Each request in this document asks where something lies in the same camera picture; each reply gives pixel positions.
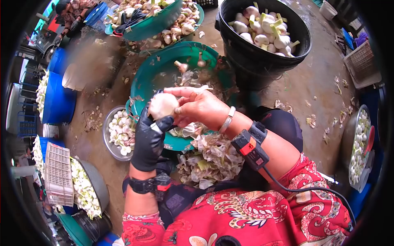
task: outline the metal basin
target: metal basin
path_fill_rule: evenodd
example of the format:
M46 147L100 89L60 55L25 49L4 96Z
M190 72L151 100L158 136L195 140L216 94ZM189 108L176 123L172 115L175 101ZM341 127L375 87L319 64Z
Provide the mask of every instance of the metal basin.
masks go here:
M128 153L126 156L121 154L121 147L116 146L113 142L110 142L110 127L109 123L112 121L113 116L119 111L119 110L124 110L126 109L124 105L119 105L116 106L115 108L111 109L111 111L108 113L107 117L105 118L103 128L102 128L102 134L103 134L103 140L105 143L105 146L107 146L107 149L111 152L113 157L117 159L118 161L130 161L131 157L133 156L133 151Z
M349 170L351 153L353 151L353 144L354 144L354 140L355 140L354 137L356 135L356 129L357 129L357 119L359 118L359 115L363 109L365 109L365 111L368 114L369 119L371 119L371 115L370 115L370 112L369 112L367 106L364 104L361 105L359 111L350 117L348 123L345 126L345 130L344 130L344 133L342 136L341 161L342 161L343 166L346 168L346 170Z

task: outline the garlic stem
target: garlic stem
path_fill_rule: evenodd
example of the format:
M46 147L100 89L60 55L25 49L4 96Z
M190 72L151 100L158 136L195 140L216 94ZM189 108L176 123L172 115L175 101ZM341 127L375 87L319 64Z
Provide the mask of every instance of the garlic stem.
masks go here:
M199 66L199 67L205 67L206 66L206 61L203 60L203 52L202 51L199 52L197 66Z

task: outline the orange label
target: orange label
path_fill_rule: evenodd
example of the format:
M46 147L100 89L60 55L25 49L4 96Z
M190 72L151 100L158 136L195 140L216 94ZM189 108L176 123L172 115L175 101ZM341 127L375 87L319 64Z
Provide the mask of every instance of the orange label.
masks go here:
M250 151L254 150L256 147L256 140L251 136L249 143L247 145L245 145L244 147L242 147L242 149L240 150L242 155L247 155L250 153Z

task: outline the black wrist strap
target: black wrist strap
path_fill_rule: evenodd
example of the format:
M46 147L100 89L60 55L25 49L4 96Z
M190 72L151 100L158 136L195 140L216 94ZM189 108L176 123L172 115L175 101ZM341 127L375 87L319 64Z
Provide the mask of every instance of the black wrist strap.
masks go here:
M250 129L248 130L248 132L250 133L250 135L255 137L255 139L259 143L259 145L261 145L261 143L267 137L267 129L260 122L253 121L253 124L250 127Z

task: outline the woman's left hand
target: woman's left hand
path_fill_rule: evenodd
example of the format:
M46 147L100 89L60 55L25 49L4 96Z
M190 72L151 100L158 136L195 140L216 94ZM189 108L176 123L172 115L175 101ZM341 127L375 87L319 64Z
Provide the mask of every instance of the woman's left hand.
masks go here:
M79 23L80 23L80 20L78 20L78 19L74 20L74 22L71 24L70 30L74 31L78 27Z
M165 132L174 123L174 117L171 115L153 121L148 117L148 108L149 104L146 104L138 120L136 144L131 157L133 166L144 172L150 172L156 168L157 160L164 149Z

